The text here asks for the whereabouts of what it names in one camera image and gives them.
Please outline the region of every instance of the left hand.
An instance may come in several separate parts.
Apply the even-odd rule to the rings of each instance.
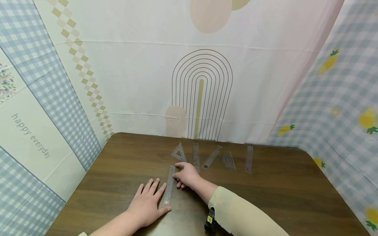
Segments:
[[[161,209],[158,209],[157,206],[167,184],[164,183],[155,193],[160,179],[157,178],[155,182],[152,182],[153,179],[150,179],[144,188],[143,184],[139,186],[133,200],[131,200],[129,208],[126,210],[126,212],[135,217],[140,227],[149,226],[162,215],[172,210],[170,206],[166,206]]]

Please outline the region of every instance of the wooden table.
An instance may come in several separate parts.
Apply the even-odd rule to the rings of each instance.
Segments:
[[[169,165],[178,162],[170,154],[180,142],[188,162],[193,142],[199,143],[201,162],[216,144],[222,146],[200,175],[262,209],[290,236],[369,235],[304,151],[253,145],[252,173],[247,174],[247,145],[128,133],[111,137],[46,235],[90,234],[106,224],[127,209],[139,184],[157,177],[166,181]],[[225,151],[232,152],[236,171],[223,166],[220,157]],[[136,235],[206,235],[209,210],[191,189],[174,187],[171,206],[170,213]],[[217,235],[228,234],[218,227]]]

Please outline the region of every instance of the fabric wall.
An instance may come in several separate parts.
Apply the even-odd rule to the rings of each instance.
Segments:
[[[268,144],[309,153],[378,235],[378,2],[345,1]]]
[[[263,143],[342,0],[0,0],[0,234],[43,235],[116,132]]]

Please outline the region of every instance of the wrist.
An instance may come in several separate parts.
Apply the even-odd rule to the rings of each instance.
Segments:
[[[189,188],[191,188],[192,190],[195,190],[195,188],[202,182],[204,181],[204,179],[200,176],[200,175],[196,175],[196,176],[193,176],[189,182],[189,184],[187,184],[187,186],[189,186]]]
[[[138,217],[137,213],[126,210],[125,212],[121,213],[119,216],[125,224],[131,227],[133,231],[137,231],[138,229],[143,227],[143,221],[140,217]]]

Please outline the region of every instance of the blue gingham fabric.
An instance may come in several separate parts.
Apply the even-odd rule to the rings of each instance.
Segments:
[[[101,150],[33,0],[0,0],[0,46],[88,170]]]
[[[0,235],[44,235],[65,202],[0,147]]]
[[[372,235],[378,231],[368,225],[367,209],[378,212],[378,133],[369,133],[360,117],[373,109],[378,127],[377,11],[376,0],[344,2],[314,65],[268,138],[270,145],[298,147],[320,160],[324,174]],[[337,49],[336,63],[319,74]]]

